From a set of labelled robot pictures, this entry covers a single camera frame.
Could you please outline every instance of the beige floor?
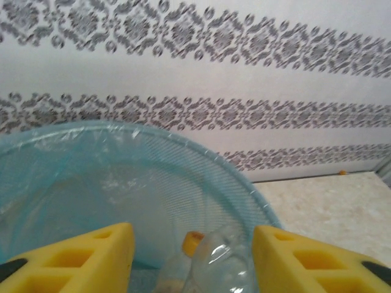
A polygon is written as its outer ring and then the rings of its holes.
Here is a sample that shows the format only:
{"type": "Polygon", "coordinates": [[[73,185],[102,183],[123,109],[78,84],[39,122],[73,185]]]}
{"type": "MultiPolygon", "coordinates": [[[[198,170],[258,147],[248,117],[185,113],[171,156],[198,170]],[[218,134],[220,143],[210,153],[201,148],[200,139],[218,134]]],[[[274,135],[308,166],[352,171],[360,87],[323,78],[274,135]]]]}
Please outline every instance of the beige floor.
{"type": "Polygon", "coordinates": [[[284,228],[391,267],[391,189],[374,173],[257,183],[284,228]]]}

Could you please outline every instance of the wall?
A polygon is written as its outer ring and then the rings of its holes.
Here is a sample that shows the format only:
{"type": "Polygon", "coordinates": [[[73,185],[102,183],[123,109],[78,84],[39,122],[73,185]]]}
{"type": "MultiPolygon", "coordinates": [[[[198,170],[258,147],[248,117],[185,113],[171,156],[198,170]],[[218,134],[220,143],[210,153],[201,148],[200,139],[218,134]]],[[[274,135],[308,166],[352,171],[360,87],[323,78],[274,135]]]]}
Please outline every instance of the wall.
{"type": "Polygon", "coordinates": [[[145,123],[254,181],[371,170],[391,153],[388,0],[0,5],[1,133],[145,123]]]}

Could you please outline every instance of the mesh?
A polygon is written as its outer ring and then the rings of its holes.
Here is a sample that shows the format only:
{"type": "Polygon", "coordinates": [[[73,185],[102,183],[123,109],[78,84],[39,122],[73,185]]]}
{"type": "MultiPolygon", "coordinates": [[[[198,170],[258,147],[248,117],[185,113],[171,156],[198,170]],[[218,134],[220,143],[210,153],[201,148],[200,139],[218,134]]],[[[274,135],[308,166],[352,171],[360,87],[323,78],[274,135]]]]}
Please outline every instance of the mesh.
{"type": "Polygon", "coordinates": [[[220,156],[140,125],[85,121],[0,141],[0,261],[118,222],[136,238],[131,292],[146,292],[190,230],[280,224],[220,156]]]}

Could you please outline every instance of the black tip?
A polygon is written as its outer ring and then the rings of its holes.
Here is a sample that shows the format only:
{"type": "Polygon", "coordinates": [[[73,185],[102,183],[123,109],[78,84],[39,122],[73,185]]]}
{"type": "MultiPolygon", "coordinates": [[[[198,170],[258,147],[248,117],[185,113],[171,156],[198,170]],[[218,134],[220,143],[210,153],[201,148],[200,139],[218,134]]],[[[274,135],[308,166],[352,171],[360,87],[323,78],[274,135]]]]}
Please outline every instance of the black tip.
{"type": "Polygon", "coordinates": [[[363,261],[362,265],[391,287],[391,269],[389,267],[371,261],[363,261]]]}
{"type": "Polygon", "coordinates": [[[3,282],[6,278],[15,273],[18,269],[27,264],[27,259],[19,258],[14,261],[6,262],[5,264],[0,264],[0,283],[3,282]]]}

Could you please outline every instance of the orange object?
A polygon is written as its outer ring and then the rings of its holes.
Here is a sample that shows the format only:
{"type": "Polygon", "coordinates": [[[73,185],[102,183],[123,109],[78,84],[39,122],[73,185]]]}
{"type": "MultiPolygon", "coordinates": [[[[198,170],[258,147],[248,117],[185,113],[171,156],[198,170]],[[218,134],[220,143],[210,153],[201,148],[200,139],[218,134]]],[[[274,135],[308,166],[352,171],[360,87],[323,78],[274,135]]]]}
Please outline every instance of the orange object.
{"type": "Polygon", "coordinates": [[[252,253],[261,293],[391,293],[379,261],[271,226],[255,228],[252,253]]]}
{"type": "Polygon", "coordinates": [[[204,236],[205,235],[200,232],[188,232],[182,242],[183,253],[192,258],[204,236]]]}

